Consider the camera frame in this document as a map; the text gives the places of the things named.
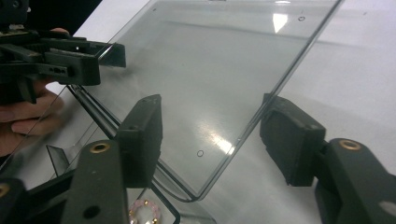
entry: small hole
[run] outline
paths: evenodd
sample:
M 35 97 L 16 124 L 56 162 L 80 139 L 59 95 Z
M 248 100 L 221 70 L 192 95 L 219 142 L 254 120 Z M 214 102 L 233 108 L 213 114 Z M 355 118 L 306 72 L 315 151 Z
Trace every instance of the small hole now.
M 104 149 L 106 146 L 105 145 L 97 145 L 94 149 L 95 150 L 102 150 Z
M 203 152 L 202 150 L 199 150 L 199 151 L 197 152 L 197 156 L 198 156 L 198 157 L 203 157 L 203 156 L 204 156 L 204 152 Z
M 347 146 L 347 147 L 355 147 L 356 145 L 353 145 L 352 143 L 349 143 L 349 142 L 345 142 L 345 145 Z
M 108 150 L 109 148 L 110 148 L 109 144 L 100 143 L 91 147 L 90 151 L 91 153 L 101 153 Z
M 83 216 L 87 219 L 96 217 L 100 213 L 100 208 L 98 206 L 91 206 L 85 209 Z

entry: black clamp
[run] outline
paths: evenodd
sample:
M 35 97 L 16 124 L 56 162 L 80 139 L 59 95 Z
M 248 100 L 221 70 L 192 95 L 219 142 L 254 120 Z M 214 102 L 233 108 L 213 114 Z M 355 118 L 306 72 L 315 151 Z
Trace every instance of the black clamp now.
M 117 60 L 106 60 L 106 52 Z M 101 65 L 125 67 L 123 45 L 87 41 L 66 33 L 6 30 L 0 32 L 0 105 L 28 101 L 35 104 L 33 81 L 61 84 L 100 84 Z
M 0 179 L 0 224 L 127 223 L 126 188 L 149 188 L 163 140 L 161 96 L 134 106 L 112 140 L 85 146 L 78 167 L 26 191 Z
M 323 223 L 396 223 L 396 178 L 369 148 L 344 138 L 327 143 L 325 128 L 292 102 L 276 97 L 268 103 L 261 124 L 266 150 L 288 185 L 308 187 L 318 179 Z

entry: finger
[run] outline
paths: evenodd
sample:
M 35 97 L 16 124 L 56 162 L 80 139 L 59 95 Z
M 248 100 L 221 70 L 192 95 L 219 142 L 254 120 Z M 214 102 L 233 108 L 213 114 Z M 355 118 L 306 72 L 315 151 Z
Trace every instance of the finger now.
M 11 131 L 11 124 L 0 125 L 0 157 L 10 154 L 23 140 L 24 136 L 21 134 L 13 133 Z
M 9 122 L 19 119 L 39 118 L 60 110 L 64 106 L 61 98 L 47 89 L 41 92 L 41 97 L 37 98 L 35 105 L 28 102 L 21 102 L 12 105 L 0 105 L 0 122 Z
M 58 115 L 50 115 L 37 122 L 37 119 L 25 119 L 14 122 L 11 125 L 12 132 L 29 135 L 44 135 L 52 133 L 62 126 L 62 120 Z
M 37 94 L 37 96 L 40 96 L 40 93 L 46 90 L 46 86 L 51 82 L 52 80 L 49 77 L 45 79 L 36 80 L 34 82 L 35 94 Z
M 51 31 L 61 32 L 61 33 L 68 33 L 69 34 L 69 32 L 67 30 L 65 30 L 64 28 L 60 28 L 60 27 L 54 28 Z

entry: brass screw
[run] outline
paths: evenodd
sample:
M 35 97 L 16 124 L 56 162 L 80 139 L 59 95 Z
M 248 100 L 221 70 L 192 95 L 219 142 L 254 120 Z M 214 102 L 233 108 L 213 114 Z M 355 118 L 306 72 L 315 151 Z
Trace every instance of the brass screw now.
M 0 198 L 5 196 L 9 192 L 8 184 L 0 184 Z
M 110 148 L 110 145 L 107 143 L 99 143 L 93 147 L 91 147 L 90 152 L 91 153 L 101 153 Z
M 354 142 L 354 141 L 350 141 L 350 140 L 346 140 L 346 139 L 344 139 L 344 140 L 340 140 L 340 146 L 341 147 L 344 147 L 344 148 L 346 148 L 346 149 L 348 149 L 348 150 L 360 150 L 361 149 L 361 145 L 359 144 L 359 143 L 357 143 L 357 142 Z

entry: glass panel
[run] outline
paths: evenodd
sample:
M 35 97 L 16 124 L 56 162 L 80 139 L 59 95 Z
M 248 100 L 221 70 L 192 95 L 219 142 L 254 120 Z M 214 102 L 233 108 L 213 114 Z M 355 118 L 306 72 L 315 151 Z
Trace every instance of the glass panel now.
M 202 199 L 340 2 L 151 1 L 110 41 L 126 68 L 102 65 L 102 84 L 86 90 L 116 120 L 159 93 L 157 184 Z M 102 64 L 119 57 L 111 49 Z

